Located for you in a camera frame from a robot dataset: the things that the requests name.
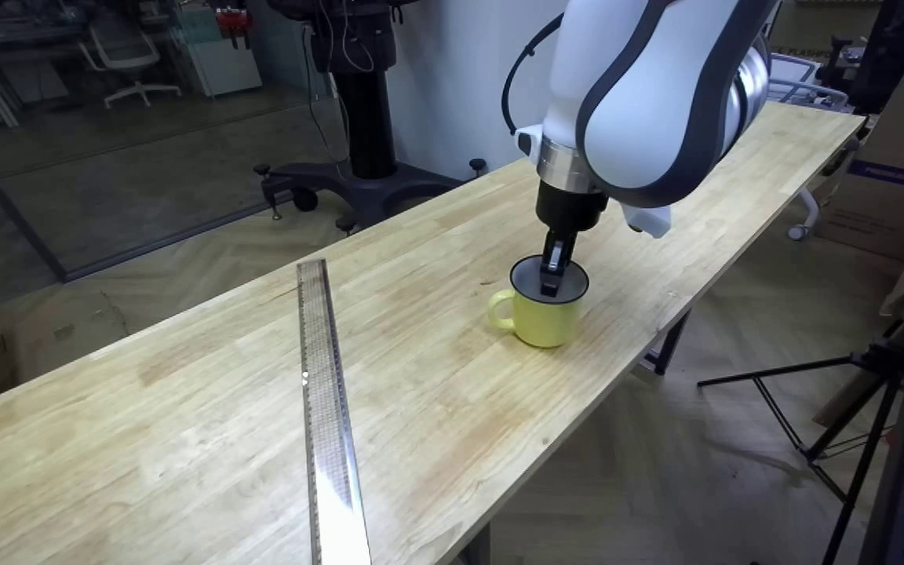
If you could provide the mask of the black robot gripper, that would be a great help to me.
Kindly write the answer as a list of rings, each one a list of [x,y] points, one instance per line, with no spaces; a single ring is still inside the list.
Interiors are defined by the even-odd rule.
[[[606,195],[571,195],[553,185],[536,193],[536,217],[547,222],[547,241],[540,254],[540,293],[564,296],[573,238],[599,222]]]

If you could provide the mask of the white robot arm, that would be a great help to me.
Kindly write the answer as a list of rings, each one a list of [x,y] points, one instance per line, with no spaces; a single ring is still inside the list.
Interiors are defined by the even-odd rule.
[[[536,299],[585,296],[579,233],[616,202],[633,233],[661,238],[683,202],[758,113],[770,86],[762,30],[777,0],[569,0],[547,113],[504,117],[536,164],[547,241],[526,258]]]

